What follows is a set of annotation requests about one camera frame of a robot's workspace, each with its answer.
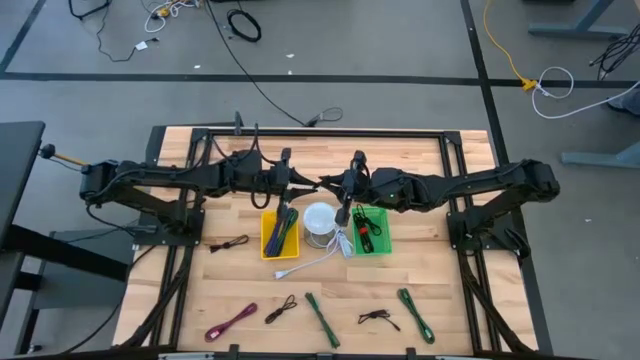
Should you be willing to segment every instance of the concrete floor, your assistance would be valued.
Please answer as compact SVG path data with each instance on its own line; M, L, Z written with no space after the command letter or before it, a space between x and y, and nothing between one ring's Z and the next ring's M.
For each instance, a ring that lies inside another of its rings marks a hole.
M102 0L75 1L78 12ZM506 59L482 29L483 0L471 0L490 78L511 79ZM586 64L604 42L531 37L529 21L577 19L587 1L540 5L496 0L490 27L513 54L520 71L537 77L560 65L576 79L595 79ZM7 49L35 0L0 0L0 49ZM243 2L260 22L263 40L232 40L239 60L253 74L477 76L460 4L444 0L264 0ZM219 19L232 4L216 4ZM118 74L239 74L204 11L183 9L157 36L160 42L112 64L97 52L101 16L83 23L68 15L66 2L47 1L11 62L9 72ZM102 33L115 57L148 39L138 1L115 1ZM633 0L611 5L603 25L632 28ZM291 59L287 54L295 54ZM631 57L611 78L637 80L640 57ZM477 86L407 84L268 83L263 90L279 105L308 119L341 106L341 127L489 129ZM638 119L604 108L563 120L544 120L519 88L493 88L505 143L512 160L550 163L562 194L550 204L524 207L525 221L549 331L558 355L636 358L640 323L639 210L634 185L640 172L562 166L561 151L616 152L640 138ZM562 113L621 90L578 89L562 102L544 101L547 113ZM0 81L0 121L43 120L44 141L86 161L142 160L154 125L229 121L239 110L246 123L294 125L249 83ZM77 199L79 178L57 164L37 161L16 222L40 232L100 228ZM102 210L115 223L134 213L119 206ZM19 308L28 294L16 294ZM50 310L41 315L35 342L55 353L75 344L109 314L109 308ZM11 325L0 333L0 356L9 356ZM60 332L63 327L73 331ZM112 321L83 349L110 344Z

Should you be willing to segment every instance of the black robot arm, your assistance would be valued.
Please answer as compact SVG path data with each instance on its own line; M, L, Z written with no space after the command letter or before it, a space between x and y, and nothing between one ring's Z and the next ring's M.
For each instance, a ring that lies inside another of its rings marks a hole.
M257 150L239 151L216 163L198 162L188 168L105 161L82 168L80 197L87 205L116 202L152 214L169 232L186 233L190 230L190 214L184 203L164 201L136 187L186 189L212 198L229 192L251 193L251 201L259 209L265 208L271 195L275 195L284 205L316 191L313 188L288 188L289 184L316 185L289 167L290 157L291 149L284 149L280 160L272 161L268 170L262 169L262 156ZM258 205L255 194L265 194L265 202Z
M487 224L528 201L546 202L555 198L560 187L551 167L534 160L523 160L495 169L444 178L420 175L396 168L379 168L372 174L366 157L356 151L351 166L342 175L321 177L320 186L336 195L343 205L336 223L346 226L352 201L398 212L427 212L450 199L505 190L490 201L476 217L477 227Z

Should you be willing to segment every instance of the wooden table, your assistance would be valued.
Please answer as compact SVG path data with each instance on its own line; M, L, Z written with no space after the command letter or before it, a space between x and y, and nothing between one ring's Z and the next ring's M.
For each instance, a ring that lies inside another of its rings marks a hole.
M160 165L184 165L191 131L189 127L167 128ZM469 172L495 166L485 131L461 131L460 134ZM225 152L247 149L251 142L250 136L216 139ZM292 148L291 166L311 179L342 173L356 149L366 153L371 171L376 167L397 167L408 172L443 175L440 150L431 139L261 136L260 147L273 159L279 158L283 147ZM213 161L220 155L214 150L211 157ZM455 164L455 157L450 157ZM175 190L159 188L152 193L165 200L175 199L178 194ZM493 196L495 194L484 194L474 200L482 204ZM292 206L302 214L316 201L338 206L335 197L326 191L295 200ZM275 206L277 200L272 200L269 208ZM457 255L450 248L445 222L447 206L429 213L390 211L391 255L354 257L347 261L336 254L277 281L273 279L274 271L320 257L324 250L312 249L301 240L300 258L263 261L260 259L261 210L253 208L248 194L209 199L204 207L205 235L191 267L179 350L227 351L230 344L239 344L242 352L404 354L406 348L414 347L418 354L472 353ZM250 236L248 245L209 253L208 245L229 241L241 234ZM156 302L166 252L163 247L154 249L131 272L114 344L127 339ZM521 340L537 348L515 256L506 251L485 251L485 258L496 307ZM396 291L402 287L409 289L418 310L434 330L435 344L428 345L422 340L413 318L398 300ZM314 294L340 339L342 345L338 349L331 349L304 298L306 292ZM290 294L295 295L298 306L266 325L264 318ZM204 333L211 326L229 320L250 302L258 304L256 314L235 324L215 342L204 341ZM484 348L489 349L485 317L477 302L476 308ZM389 310L391 319L402 332L382 320L357 324L359 314L378 309ZM167 342L172 311L170 306L161 343Z

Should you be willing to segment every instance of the metal stand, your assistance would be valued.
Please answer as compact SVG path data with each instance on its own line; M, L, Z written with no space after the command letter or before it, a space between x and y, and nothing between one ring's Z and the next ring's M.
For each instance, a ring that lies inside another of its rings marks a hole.
M593 26L613 0L594 0L591 9L575 25L530 24L529 34L587 40L617 40L629 34L621 27Z
M594 165L640 169L640 142L637 142L617 154L598 153L562 153L563 164Z
M110 279L123 282L127 280L127 264L17 225L9 228L3 248Z

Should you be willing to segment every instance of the black cable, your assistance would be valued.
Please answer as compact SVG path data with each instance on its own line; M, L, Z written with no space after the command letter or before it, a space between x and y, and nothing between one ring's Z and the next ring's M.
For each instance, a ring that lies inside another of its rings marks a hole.
M598 80L604 78L617 69L631 54L640 48L640 24L629 33L617 41L607 46L607 49L595 60L589 62L589 66L598 65Z
M271 324L275 319L278 318L278 316L282 315L282 313L285 312L285 310L293 309L296 306L298 306L298 303L296 302L296 297L295 295L291 294L287 297L287 299L284 301L284 304L281 307L277 308L274 312L269 314L264 319L264 323Z
M49 159L47 159L47 160L49 160L49 161L53 161L53 162L54 162L54 163L56 163L56 164L62 165L62 166L66 167L66 168L67 168L67 169L69 169L69 170L73 170L73 171L80 172L80 169L76 169L76 168L74 168L74 167L71 167L71 166L69 166L69 165L67 165L67 164L63 163L62 161L58 161L58 160L56 160L56 159L51 159L51 158L49 158Z
M420 187L422 187L422 189L424 190L424 194L427 196L427 199L430 197L429 196L429 188L427 187L427 184L424 183L424 181L422 181L419 177L417 176L413 176L413 175L409 175L409 174L402 174L402 177L407 178L407 179L412 179L415 180L418 184L420 184Z
M364 314L364 315L360 315L360 318L358 319L358 325L362 324L363 322L369 320L369 319L385 319L387 320L391 325L393 325L393 327L400 331L400 327L398 325L396 325L393 321L389 320L389 318L391 317L391 314L389 314L387 312L387 310L376 310L376 311L372 311L368 314Z
M111 54L109 54L108 52L102 50L102 38L100 38L100 33L102 33L102 30L104 30L105 25L107 24L106 20L107 20L107 15L109 15L109 9L111 9L111 6L107 6L104 10L104 14L102 15L102 25L100 26L100 29L98 30L98 32L96 32L96 37L98 38L98 52L106 55L109 60L111 60L111 62L127 62L129 60L131 60L131 58L133 57L133 54L136 52L136 47L134 46L131 49L131 52L129 53L129 55L123 59L114 59ZM145 40L145 41L160 41L157 37L153 37L151 39Z
M233 17L238 15L243 16L245 19L247 19L247 21L251 23L251 25L253 25L257 32L256 36L249 36L238 30L238 28L233 24ZM231 31L234 35L237 35L248 42L256 43L260 41L260 39L262 39L262 28L260 27L260 24L258 24L258 21L253 16L251 16L251 14L244 10L231 9L227 11L227 22L229 23L229 27L231 28Z
M369 236L369 230L371 230L373 235L380 236L380 234L382 234L382 229L367 217L364 212L364 208L360 204L356 206L356 213L353 214L353 224L358 229L362 250L367 254L372 253L374 251L374 247L371 242L371 237Z
M132 237L135 237L135 236L136 236L134 233L132 233L131 231L127 230L127 229L126 229L125 227L123 227L123 226L116 225L116 224L114 224L114 223L108 222L108 221L106 221L106 220L102 220L102 219L100 219L99 217L95 216L95 215L91 212L91 206L92 206L92 205L87 205L87 209L86 209L86 210L87 210L87 215L89 215L89 217L91 217L93 220L98 221L98 222L101 222L101 223L103 223L103 224L105 224L105 225L108 225L108 226L114 227L114 228L116 228L116 229L118 229L118 230L122 230L122 231L126 232L127 234L131 235Z
M367 183L365 184L366 187L363 187L362 191L359 194L355 194L355 196L364 195L369 190L369 186L371 185L371 173L369 172L369 168L365 164L360 164L360 166L362 166L362 168L364 169L364 176L367 179ZM353 182L356 184L358 183L358 173L359 171L355 166L355 159L351 159L351 161L349 162L349 175L351 175Z
M133 221L130 221L129 223L127 223L126 225L123 225L122 227L126 228L127 226L132 225L133 223L135 223L137 221L138 221L137 219L133 220ZM77 239L73 239L73 240L67 240L67 241L62 240L62 241L66 242L67 244L70 244L70 243L74 243L74 242L82 241L82 240L91 240L91 239L101 238L103 236L109 235L109 234L114 233L116 231L122 231L122 230L120 228L113 228L113 229L111 229L109 231L101 232L101 233L98 233L98 234L89 235L89 236L83 236L81 238L77 238Z
M231 240L231 241L227 241L224 242L222 244L216 244L216 245L211 245L209 246L209 252L211 254L213 254L214 252L220 250L220 249L229 249L232 248L234 246L238 246L238 245L243 245L249 242L249 236L248 235L240 235L237 238Z
M256 88L256 90L258 90L258 92L262 95L262 97L264 97L271 105L273 105L273 107L275 107L276 109L280 110L280 112L283 113L284 115L286 115L289 119L297 122L298 124L300 124L300 125L302 125L304 127L314 127L319 122L323 122L323 121L325 121L325 122L339 121L340 119L342 119L342 109L339 108L339 107L331 107L331 108L328 108L328 109L322 111L320 114L314 116L311 120L309 120L306 123L304 123L304 122L300 121L298 118L296 118L295 116L293 116L290 113L288 113L286 110L284 110L280 106L278 106L276 103L274 103L273 100L271 100L267 96L267 94L265 94L264 91L262 91L260 86L258 86L256 81L249 74L249 72L247 72L247 70L244 68L244 66L242 66L242 64L240 64L240 61L238 60L236 55L233 53L233 50L231 50L231 47L227 43L227 39L225 38L224 34L222 33L222 30L220 29L220 24L218 23L218 19L216 19L216 15L213 13L213 9L211 8L211 4L209 4L209 0L205 0L205 4L207 5L207 9L209 10L209 14L211 15L211 19L213 20L213 22L214 22L214 24L216 26L216 30L218 30L218 34L220 35L220 38L222 39L222 42L224 43L224 46L227 48L227 51L229 52L229 55L231 55L231 57L233 58L233 61L235 61L236 65L238 65L240 70L242 70L242 72L246 75L246 77L251 81L251 83ZM337 117L335 119L324 119L324 114L325 113L327 113L329 111L332 111L332 110L335 110L335 109L338 109L340 111L339 117Z
M153 250L156 246L153 245L151 247L149 247L147 250L145 250L140 256L138 256L133 263L131 264L131 266L129 267L129 272L131 272L131 269L133 269L133 267L138 263L138 261L140 261L143 257L145 257L145 255L147 255L151 250ZM63 354L69 354L72 351L76 350L77 348L81 347L82 345L86 344L89 340L93 339L94 336L96 336L100 330L102 330L105 326L107 326L107 324L109 323L109 321L113 318L113 316L116 314L116 312L118 311L118 309L120 308L120 306L122 305L122 301L124 300L124 294L122 295L122 298L120 299L120 302L118 302L118 305L116 305L113 308L113 311L111 311L111 314L109 314L109 316L107 317L107 319L100 324L100 326L98 326L98 328L96 328L91 334L89 334L89 336L87 336L86 338L84 338L84 340L80 341L79 343L77 343L76 345L73 345L72 347L68 348L67 350L61 352L59 355L63 355Z
M249 156L251 154L251 151L253 149L256 148L256 146L258 147L258 151L260 149L260 147L258 146L258 124L256 123L254 126L255 130L253 132L253 142L251 143L251 147L249 148L249 151L246 152L246 154L244 154L242 157L240 157L239 159L236 159L236 162L240 162L244 159L247 158L247 156ZM227 161L231 161L231 159L229 158L229 156L227 154L225 154L222 149L220 148L220 145L218 145L218 142L216 141L215 137L211 138L211 142L213 143L213 145L216 147L216 149L218 150L218 152L220 153L220 155Z
M256 202L256 187L255 185L253 187L251 187L251 196L249 196L249 199L251 200L251 205L253 205L253 207L255 207L256 209L262 210L264 208L266 208L267 206L269 206L269 201L271 201L271 186L269 186L269 178L265 178L265 183L267 184L267 188L266 188L266 192L265 192L265 199L264 199L264 204L262 205L258 205L258 203Z
M136 331L131 335L131 337L120 344L121 347L136 347L141 346L153 327L158 322L158 319L162 314L175 295L178 288L182 286L182 284L187 279L187 274L189 273L189 267L191 266L191 260L184 257L182 259L182 263L180 264L180 268L176 272L173 277L173 280L167 286L167 289L162 294L162 297L158 300L158 302L153 306L149 315L145 318L140 326L136 329Z
M260 141L256 141L256 150L258 150L258 152L260 153L260 157L262 158L262 160L266 161L267 163L271 165L275 165L278 163L277 161L269 160L266 156L264 156L264 154L262 153L262 149L260 149Z

